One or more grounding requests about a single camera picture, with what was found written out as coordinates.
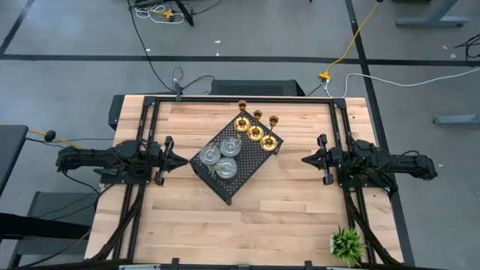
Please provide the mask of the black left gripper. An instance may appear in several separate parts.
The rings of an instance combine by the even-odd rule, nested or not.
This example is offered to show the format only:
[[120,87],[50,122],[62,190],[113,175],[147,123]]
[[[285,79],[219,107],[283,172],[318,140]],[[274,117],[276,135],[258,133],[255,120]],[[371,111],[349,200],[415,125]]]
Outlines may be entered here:
[[164,141],[165,149],[161,148],[158,142],[153,142],[149,153],[153,155],[152,167],[158,167],[159,170],[154,175],[154,183],[159,186],[164,185],[164,174],[178,169],[188,164],[188,160],[173,152],[173,138],[167,136]]

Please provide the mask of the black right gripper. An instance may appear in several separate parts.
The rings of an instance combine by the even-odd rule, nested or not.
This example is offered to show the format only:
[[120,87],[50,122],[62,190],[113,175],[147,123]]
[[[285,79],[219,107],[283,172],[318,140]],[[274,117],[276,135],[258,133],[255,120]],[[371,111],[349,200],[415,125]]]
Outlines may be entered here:
[[322,133],[317,138],[318,149],[314,154],[301,159],[302,162],[316,167],[318,170],[324,170],[323,184],[332,185],[334,183],[330,167],[338,167],[344,162],[344,151],[341,147],[327,149],[327,136]]

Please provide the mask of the silver tin candle can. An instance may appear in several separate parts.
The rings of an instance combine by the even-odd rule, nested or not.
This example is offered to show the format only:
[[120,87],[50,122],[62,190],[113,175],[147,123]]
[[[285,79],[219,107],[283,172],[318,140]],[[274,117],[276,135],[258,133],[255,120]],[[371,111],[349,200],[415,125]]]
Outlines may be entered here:
[[239,138],[228,137],[220,142],[220,153],[228,158],[233,158],[239,154],[242,147],[242,141]]
[[200,161],[207,165],[215,165],[221,159],[221,150],[214,143],[209,143],[199,152]]
[[222,179],[233,178],[237,171],[238,165],[232,157],[222,157],[215,165],[214,171]]

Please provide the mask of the gold candlestick holder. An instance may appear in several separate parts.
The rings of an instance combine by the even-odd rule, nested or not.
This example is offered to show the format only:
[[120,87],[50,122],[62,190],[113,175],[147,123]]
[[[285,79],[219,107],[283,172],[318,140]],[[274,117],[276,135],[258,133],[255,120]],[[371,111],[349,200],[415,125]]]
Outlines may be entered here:
[[269,132],[260,140],[260,147],[267,152],[274,151],[278,146],[278,141],[273,137],[273,129],[279,122],[279,118],[276,115],[269,117],[270,130]]
[[234,128],[238,132],[247,132],[251,126],[250,120],[246,116],[246,107],[247,102],[245,100],[240,100],[238,102],[238,109],[240,113],[238,118],[234,121]]
[[247,131],[247,137],[252,141],[260,141],[264,136],[264,130],[259,126],[262,115],[263,113],[260,110],[255,110],[253,113],[255,121]]

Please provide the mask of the black perforated metal riser shelf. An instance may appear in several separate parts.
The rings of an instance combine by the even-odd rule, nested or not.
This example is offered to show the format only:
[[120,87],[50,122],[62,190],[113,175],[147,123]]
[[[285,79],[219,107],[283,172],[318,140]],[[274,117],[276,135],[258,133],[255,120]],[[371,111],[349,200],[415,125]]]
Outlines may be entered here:
[[232,204],[232,198],[245,185],[245,183],[255,174],[255,172],[269,159],[271,155],[276,155],[284,142],[276,133],[272,137],[277,140],[277,147],[273,151],[265,151],[260,143],[248,138],[245,132],[238,132],[234,128],[234,123],[241,114],[234,116],[226,126],[220,130],[206,145],[209,147],[215,144],[220,147],[221,141],[239,136],[241,140],[241,149],[233,157],[237,163],[237,172],[232,177],[221,178],[209,165],[200,160],[200,151],[198,151],[189,163],[195,174],[206,183],[228,206]]

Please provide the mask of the small green potted plant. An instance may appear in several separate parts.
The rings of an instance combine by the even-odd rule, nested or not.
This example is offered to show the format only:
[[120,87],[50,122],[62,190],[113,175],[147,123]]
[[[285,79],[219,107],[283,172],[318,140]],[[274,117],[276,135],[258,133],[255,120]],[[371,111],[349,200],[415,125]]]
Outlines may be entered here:
[[338,227],[330,236],[330,255],[349,268],[360,266],[366,245],[356,228]]

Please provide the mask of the black computer case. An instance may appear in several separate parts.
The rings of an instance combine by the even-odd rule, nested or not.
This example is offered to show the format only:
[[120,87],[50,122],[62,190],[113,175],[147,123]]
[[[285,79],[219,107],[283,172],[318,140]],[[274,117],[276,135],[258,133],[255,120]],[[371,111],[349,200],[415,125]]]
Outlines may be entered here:
[[296,80],[213,80],[210,95],[293,96],[305,92]]

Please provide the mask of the grey table foot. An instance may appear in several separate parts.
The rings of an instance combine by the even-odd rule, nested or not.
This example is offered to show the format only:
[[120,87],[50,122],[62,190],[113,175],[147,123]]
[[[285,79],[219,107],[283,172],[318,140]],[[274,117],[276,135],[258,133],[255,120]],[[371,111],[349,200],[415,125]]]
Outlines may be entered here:
[[439,115],[433,118],[434,125],[480,125],[480,115]]
[[396,26],[408,27],[463,27],[470,20],[465,16],[447,16],[446,14],[458,0],[440,0],[440,4],[427,16],[404,17],[396,20]]

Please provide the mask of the black beam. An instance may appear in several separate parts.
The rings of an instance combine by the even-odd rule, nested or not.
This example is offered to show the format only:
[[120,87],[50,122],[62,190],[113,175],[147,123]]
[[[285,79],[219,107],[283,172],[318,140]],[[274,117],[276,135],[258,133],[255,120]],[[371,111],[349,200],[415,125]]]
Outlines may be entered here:
[[0,239],[20,240],[27,236],[80,239],[89,230],[90,226],[81,224],[0,213]]

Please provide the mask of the black desk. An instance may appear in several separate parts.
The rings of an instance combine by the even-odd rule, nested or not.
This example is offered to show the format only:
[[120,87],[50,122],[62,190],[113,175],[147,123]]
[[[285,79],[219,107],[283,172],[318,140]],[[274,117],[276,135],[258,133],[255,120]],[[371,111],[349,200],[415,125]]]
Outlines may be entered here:
[[28,130],[25,125],[0,124],[0,196],[26,141]]

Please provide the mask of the black aluminium table frame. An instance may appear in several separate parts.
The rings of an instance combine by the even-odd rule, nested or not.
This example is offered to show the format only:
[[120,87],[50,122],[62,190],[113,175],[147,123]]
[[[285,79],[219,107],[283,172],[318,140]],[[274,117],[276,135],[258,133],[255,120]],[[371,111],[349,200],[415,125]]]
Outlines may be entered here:
[[[135,263],[203,265],[314,266],[343,265],[330,255],[329,237],[347,226],[343,191],[337,184],[323,185],[323,172],[301,162],[317,149],[317,137],[327,134],[335,145],[325,98],[299,97],[266,103],[253,97],[232,101],[203,96],[208,101],[162,101],[154,139],[174,139],[174,152],[192,158],[238,113],[238,101],[247,110],[263,112],[280,121],[274,132],[283,139],[272,155],[241,187],[228,206],[190,165],[166,174],[164,186],[150,184],[145,190]],[[94,216],[85,258],[93,257],[112,235],[119,222],[125,186],[112,187],[101,198]],[[378,188],[363,189],[370,228],[396,260],[406,262],[388,194]]]

